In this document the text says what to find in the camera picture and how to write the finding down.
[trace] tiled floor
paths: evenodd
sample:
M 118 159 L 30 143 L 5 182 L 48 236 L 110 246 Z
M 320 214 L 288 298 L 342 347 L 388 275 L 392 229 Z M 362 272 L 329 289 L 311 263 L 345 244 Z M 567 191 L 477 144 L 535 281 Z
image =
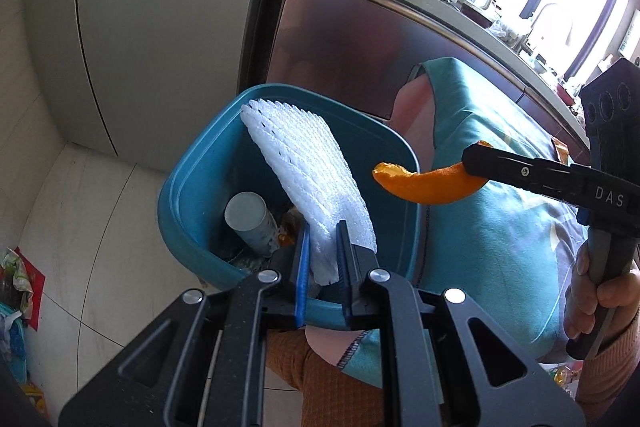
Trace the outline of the tiled floor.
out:
M 165 175 L 68 144 L 49 171 L 20 249 L 46 276 L 28 367 L 54 425 L 65 402 L 184 289 L 200 287 L 156 223 Z M 302 395 L 268 372 L 264 426 L 300 425 Z

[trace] teal bucket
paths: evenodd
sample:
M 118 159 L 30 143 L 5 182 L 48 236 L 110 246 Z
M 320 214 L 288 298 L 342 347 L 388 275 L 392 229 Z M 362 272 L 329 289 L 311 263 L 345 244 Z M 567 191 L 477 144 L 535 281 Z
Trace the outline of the teal bucket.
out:
M 246 273 L 223 260 L 229 245 L 240 241 L 226 225 L 226 203 L 238 192 L 250 190 L 263 197 L 276 219 L 279 211 L 286 210 L 286 193 L 240 120 L 242 105 L 259 98 L 286 102 L 324 118 L 367 204 L 380 266 L 410 279 L 418 250 L 420 205 L 386 192 L 371 171 L 382 161 L 418 171 L 411 147 L 395 131 L 356 110 L 284 84 L 262 84 L 236 97 L 164 182 L 158 225 L 174 257 L 216 288 L 231 289 Z M 305 322 L 334 330 L 346 328 L 340 304 L 321 298 L 308 300 Z

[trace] orange peel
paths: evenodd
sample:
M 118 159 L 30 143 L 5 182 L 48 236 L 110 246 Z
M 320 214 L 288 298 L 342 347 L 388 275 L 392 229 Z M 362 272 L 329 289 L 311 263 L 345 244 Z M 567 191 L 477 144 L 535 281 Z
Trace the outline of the orange peel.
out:
M 483 140 L 478 143 L 491 147 Z M 373 178 L 398 198 L 420 204 L 453 203 L 477 192 L 489 181 L 468 174 L 462 162 L 430 172 L 409 172 L 393 163 L 379 163 L 373 169 Z

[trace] finger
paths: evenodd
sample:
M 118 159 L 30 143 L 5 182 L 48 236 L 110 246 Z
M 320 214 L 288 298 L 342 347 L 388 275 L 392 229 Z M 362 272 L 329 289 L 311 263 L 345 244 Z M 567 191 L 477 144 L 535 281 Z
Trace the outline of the finger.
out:
M 569 338 L 576 338 L 579 333 L 591 333 L 595 325 L 596 318 L 581 311 L 570 297 L 564 309 L 564 331 Z
M 640 273 L 635 269 L 602 283 L 597 290 L 598 302 L 605 308 L 638 305 L 640 302 Z
M 593 315 L 598 305 L 596 285 L 588 275 L 579 275 L 577 264 L 571 272 L 571 295 L 575 305 L 587 315 Z
M 575 267 L 578 275 L 585 275 L 589 271 L 590 259 L 589 259 L 589 247 L 587 243 L 583 243 L 578 248 L 578 255 L 575 257 Z

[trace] countertop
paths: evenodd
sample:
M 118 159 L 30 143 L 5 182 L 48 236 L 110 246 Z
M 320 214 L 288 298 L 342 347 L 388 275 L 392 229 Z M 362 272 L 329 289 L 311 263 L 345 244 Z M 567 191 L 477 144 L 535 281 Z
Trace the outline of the countertop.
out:
M 575 137 L 588 147 L 584 129 L 580 126 L 569 108 L 564 105 L 558 95 L 533 71 L 518 55 L 502 41 L 481 28 L 471 19 L 460 13 L 452 5 L 441 0 L 399 0 L 409 7 L 433 18 L 469 43 L 484 51 L 487 55 L 511 71 L 524 84 L 525 93 L 535 93 L 542 99 L 549 112 L 555 113 L 565 126 L 570 128 Z

